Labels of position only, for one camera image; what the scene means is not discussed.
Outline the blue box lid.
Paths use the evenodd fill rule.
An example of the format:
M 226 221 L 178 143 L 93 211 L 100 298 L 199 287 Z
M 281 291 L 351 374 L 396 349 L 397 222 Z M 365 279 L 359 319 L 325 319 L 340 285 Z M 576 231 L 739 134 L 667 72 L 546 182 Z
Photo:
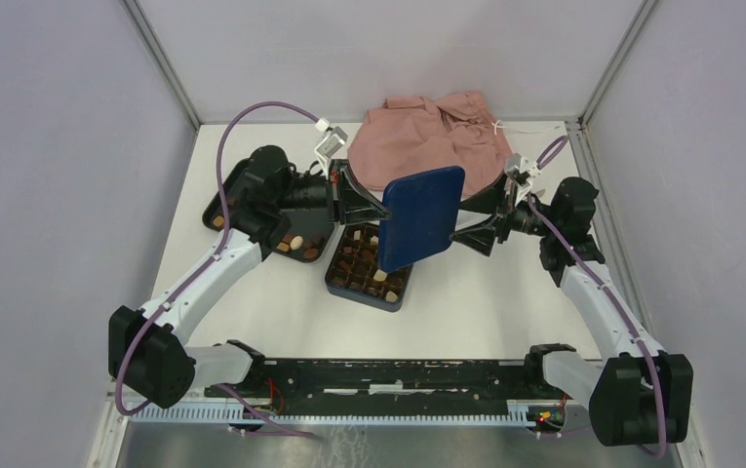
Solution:
M 452 244 L 465 171 L 450 166 L 391 181 L 382 202 L 389 217 L 379 223 L 377 262 L 390 273 Z

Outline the blue chocolate box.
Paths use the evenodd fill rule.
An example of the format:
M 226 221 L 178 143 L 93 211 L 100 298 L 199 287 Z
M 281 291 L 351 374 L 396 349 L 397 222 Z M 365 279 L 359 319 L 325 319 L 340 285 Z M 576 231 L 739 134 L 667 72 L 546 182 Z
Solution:
M 411 282 L 412 267 L 393 272 L 379 268 L 379 227 L 366 223 L 344 228 L 324 282 L 337 297 L 390 313 L 398 312 Z

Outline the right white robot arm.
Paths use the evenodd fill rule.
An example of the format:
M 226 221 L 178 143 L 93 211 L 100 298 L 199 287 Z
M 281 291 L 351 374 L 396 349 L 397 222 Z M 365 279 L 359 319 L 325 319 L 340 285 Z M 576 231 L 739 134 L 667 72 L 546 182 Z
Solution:
M 512 232 L 538 237 L 542 268 L 580 313 L 603 362 L 594 365 L 567 345 L 534 346 L 533 365 L 522 372 L 525 390 L 546 398 L 559 389 L 573 398 L 607 447 L 655 445 L 662 453 L 687 438 L 693 368 L 650 335 L 615 287 L 590 232 L 598 195 L 590 181 L 570 176 L 544 204 L 502 176 L 461 203 L 487 219 L 452 239 L 489 255 Z

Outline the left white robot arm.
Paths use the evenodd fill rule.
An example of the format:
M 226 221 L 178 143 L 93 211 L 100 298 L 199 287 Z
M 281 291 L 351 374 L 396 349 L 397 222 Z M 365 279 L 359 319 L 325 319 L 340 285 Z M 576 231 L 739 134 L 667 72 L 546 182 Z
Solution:
M 108 368 L 115 405 L 123 414 L 123 389 L 167 409 L 190 390 L 229 384 L 242 397 L 257 395 L 264 369 L 259 354 L 235 341 L 191 347 L 191 335 L 219 300 L 264 262 L 290 232 L 291 211 L 323 210 L 330 223 L 351 225 L 389 218 L 344 159 L 321 175 L 294 170 L 284 150 L 265 145 L 239 162 L 219 189 L 223 226 L 209 250 L 160 295 L 137 308 L 119 307 L 108 323 Z

